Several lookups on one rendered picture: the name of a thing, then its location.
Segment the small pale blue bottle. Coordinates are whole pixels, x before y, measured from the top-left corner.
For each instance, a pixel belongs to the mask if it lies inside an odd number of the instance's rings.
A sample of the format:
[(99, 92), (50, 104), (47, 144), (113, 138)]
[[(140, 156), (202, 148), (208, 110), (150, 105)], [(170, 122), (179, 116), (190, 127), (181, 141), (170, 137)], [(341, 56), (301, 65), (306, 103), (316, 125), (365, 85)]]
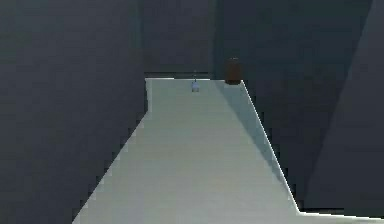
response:
[(191, 89), (193, 92), (198, 92), (200, 89), (199, 84), (197, 82), (197, 71), (194, 71), (193, 73), (193, 81), (191, 84)]

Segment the brown cylindrical bin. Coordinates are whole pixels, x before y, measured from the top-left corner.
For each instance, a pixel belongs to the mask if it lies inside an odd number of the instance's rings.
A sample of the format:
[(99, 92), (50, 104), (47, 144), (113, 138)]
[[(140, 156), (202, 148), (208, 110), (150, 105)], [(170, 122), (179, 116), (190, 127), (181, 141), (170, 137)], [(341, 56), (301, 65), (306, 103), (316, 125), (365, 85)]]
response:
[(227, 60), (225, 83), (228, 85), (239, 85), (241, 83), (241, 67), (237, 57)]

